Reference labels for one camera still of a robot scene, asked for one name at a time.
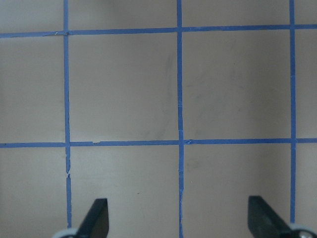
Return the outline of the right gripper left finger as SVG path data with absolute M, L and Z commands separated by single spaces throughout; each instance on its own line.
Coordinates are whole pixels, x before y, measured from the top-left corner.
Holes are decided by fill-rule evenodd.
M 78 228 L 76 238 L 106 238 L 109 232 L 109 214 L 106 198 L 98 198 L 92 204 Z

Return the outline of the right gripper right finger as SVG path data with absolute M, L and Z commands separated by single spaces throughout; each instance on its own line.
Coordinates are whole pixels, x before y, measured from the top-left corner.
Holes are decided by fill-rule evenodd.
M 248 229 L 255 238 L 315 238 L 312 229 L 295 223 L 287 224 L 258 195 L 248 198 Z

